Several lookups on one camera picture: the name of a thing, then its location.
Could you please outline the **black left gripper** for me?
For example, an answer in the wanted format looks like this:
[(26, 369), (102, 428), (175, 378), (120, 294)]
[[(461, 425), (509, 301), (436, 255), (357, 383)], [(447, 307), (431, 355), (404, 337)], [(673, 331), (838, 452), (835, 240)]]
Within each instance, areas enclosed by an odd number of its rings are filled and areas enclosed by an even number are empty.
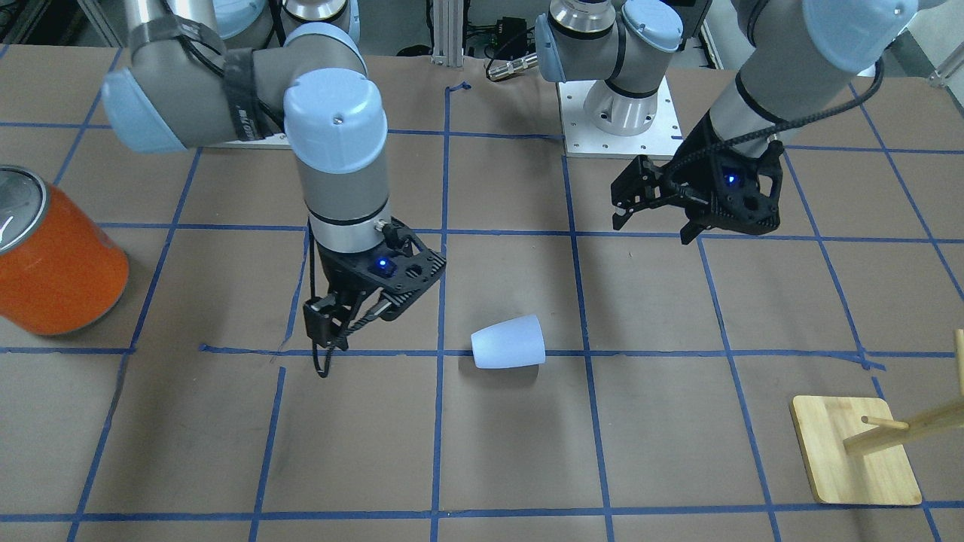
[(668, 164), (655, 165), (640, 154), (617, 175), (610, 185), (612, 229), (622, 230), (645, 209), (675, 206), (688, 219), (679, 230), (683, 245), (710, 229), (771, 233), (781, 224), (782, 154), (784, 144), (774, 139), (760, 157), (744, 157), (717, 136), (705, 116)]

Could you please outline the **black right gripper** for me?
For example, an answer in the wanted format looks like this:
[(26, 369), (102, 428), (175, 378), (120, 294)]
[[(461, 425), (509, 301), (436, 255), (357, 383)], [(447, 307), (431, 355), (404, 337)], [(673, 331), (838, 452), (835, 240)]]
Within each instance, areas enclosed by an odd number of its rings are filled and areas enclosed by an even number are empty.
[(395, 320), (441, 277), (447, 260), (431, 250), (407, 225), (396, 218), (376, 220), (374, 244), (364, 251), (334, 251), (317, 239), (311, 241), (310, 272), (316, 262), (328, 284), (304, 302), (304, 327), (314, 346), (347, 351), (348, 337), (364, 326), (358, 315), (362, 303), (378, 295), (368, 319)]

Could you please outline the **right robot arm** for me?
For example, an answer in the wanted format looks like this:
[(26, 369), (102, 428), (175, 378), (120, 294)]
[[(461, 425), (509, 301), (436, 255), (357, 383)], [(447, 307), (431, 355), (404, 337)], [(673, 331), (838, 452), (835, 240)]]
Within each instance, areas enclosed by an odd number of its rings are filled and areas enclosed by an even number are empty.
[(285, 3), (279, 47), (230, 49), (212, 1), (127, 1), (131, 64), (102, 85), (131, 150), (159, 154), (283, 134), (298, 166), (328, 293), (304, 305), (310, 339), (347, 349), (396, 319), (443, 274), (444, 258), (392, 216), (388, 117), (368, 77), (352, 1)]

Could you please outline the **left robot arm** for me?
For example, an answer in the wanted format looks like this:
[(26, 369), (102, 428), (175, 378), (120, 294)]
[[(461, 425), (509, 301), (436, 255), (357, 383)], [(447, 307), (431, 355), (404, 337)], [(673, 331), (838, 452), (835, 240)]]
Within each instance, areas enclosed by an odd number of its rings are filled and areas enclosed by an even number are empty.
[[(785, 141), (810, 123), (870, 99), (881, 57), (935, 1), (736, 1), (753, 52), (682, 141), (671, 161), (640, 154), (610, 187), (614, 230), (634, 213), (681, 207), (684, 244), (702, 231), (762, 236), (780, 226)], [(554, 1), (535, 24), (550, 82), (589, 81), (583, 108), (612, 135), (647, 127), (657, 91), (685, 40), (684, 20), (661, 1)]]

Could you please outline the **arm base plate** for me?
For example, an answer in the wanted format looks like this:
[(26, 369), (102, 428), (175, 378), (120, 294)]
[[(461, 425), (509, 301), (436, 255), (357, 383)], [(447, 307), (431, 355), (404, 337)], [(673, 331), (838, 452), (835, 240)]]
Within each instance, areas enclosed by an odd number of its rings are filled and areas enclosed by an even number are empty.
[(568, 157), (668, 160), (684, 141), (666, 78), (654, 95), (619, 95), (605, 81), (557, 84)]
[(235, 150), (289, 150), (290, 143), (286, 134), (275, 134), (265, 139), (207, 144), (208, 148), (235, 148)]

